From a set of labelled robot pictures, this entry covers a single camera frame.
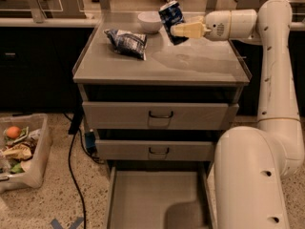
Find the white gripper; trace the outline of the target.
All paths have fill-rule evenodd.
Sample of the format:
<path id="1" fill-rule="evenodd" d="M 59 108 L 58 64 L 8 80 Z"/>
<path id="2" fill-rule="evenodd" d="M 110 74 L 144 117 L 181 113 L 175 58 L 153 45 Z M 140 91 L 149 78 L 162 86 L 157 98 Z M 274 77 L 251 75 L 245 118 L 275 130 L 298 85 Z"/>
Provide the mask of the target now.
<path id="1" fill-rule="evenodd" d="M 187 23 L 172 26 L 171 35 L 196 39 L 205 35 L 211 41 L 225 41 L 229 39 L 230 28 L 231 12 L 218 10 L 208 13 L 205 17 L 190 17 Z"/>

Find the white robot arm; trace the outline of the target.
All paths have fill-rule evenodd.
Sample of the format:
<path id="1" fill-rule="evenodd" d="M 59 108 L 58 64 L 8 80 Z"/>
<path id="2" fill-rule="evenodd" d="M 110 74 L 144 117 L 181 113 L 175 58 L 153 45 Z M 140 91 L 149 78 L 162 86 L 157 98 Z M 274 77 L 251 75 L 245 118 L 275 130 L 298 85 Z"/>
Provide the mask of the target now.
<path id="1" fill-rule="evenodd" d="M 304 141 L 292 73 L 286 0 L 259 10 L 221 10 L 170 28 L 173 36 L 258 41 L 263 47 L 257 126 L 225 132 L 214 154 L 218 229 L 290 229 L 282 180 L 304 162 Z"/>

